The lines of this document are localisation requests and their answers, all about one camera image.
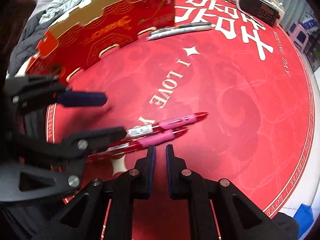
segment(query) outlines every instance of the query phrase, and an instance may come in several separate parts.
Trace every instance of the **red pen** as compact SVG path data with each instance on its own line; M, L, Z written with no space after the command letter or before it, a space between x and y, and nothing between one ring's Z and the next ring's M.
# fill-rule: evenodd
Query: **red pen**
M159 145L161 143L173 140L184 135L188 131L187 127L170 129L155 135L146 136L136 141L126 142L117 146L110 147L108 150L91 154L87 157L86 162L92 163L109 158L110 156L125 154L147 148L149 145Z
M179 117L166 119L166 120L159 121L159 122L156 122L153 124L148 124L148 125L139 126L136 128L131 128L131 129L127 130L127 136L123 140L115 142L115 143L111 143L110 147L120 145L125 142L130 142L130 141L132 141L132 138L135 138L135 137L156 134L156 133L163 132L163 131L166 131L169 129L182 127L187 124L199 122L199 121L205 119L207 116L208 116L208 112L198 112L198 113L194 113L194 114L186 114L186 115L182 115Z

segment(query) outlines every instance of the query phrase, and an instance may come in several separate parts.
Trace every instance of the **pink pen grip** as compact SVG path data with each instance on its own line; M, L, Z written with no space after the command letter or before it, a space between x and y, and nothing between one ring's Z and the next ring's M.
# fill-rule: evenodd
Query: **pink pen grip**
M182 127L187 124L194 123L196 121L197 121L197 118L194 114L186 114L186 115L182 115L179 117L170 118L167 120L160 121L159 125L161 126L161 128L163 128L165 130L169 130L169 129L173 129L173 128L177 128L177 127Z
M143 148L146 148L149 145L158 145L160 143L173 140L175 137L172 132L172 130L167 130L165 132L158 133L153 136L139 139L138 142L142 145Z

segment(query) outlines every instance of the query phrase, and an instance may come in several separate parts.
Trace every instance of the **round table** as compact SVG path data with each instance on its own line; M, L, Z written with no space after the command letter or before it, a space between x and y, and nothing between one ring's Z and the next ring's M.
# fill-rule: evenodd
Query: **round table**
M154 41L145 35L112 50L75 75L73 90L103 91L103 107L49 107L52 133L137 125L194 112L209 116L170 142L175 155L204 178L230 179L273 217L292 194L308 161L314 129L310 79L280 27L261 28L225 0L175 0L177 24L208 21L210 31ZM132 238L189 239L187 201L169 198L165 147L156 147L150 200L135 201ZM87 164L90 179L116 178L146 155L140 150Z

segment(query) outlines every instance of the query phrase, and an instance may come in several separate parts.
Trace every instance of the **pen tip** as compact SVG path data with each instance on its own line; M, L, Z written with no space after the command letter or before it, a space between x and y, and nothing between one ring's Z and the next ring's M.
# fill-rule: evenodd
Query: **pen tip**
M187 133L188 131L188 127L179 127L179 128L175 128L173 129L173 134L175 138L180 137L181 135L184 135L185 133Z
M208 112L198 112L198 113L195 113L195 116L196 116L196 119L197 119L197 122L207 118L207 116L209 115Z

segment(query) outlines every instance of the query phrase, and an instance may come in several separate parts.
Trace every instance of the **black radio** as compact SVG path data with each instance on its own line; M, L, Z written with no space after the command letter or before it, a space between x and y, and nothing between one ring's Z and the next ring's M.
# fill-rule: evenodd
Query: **black radio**
M245 12L273 26L276 19L280 18L278 9L264 0L240 0L240 8Z

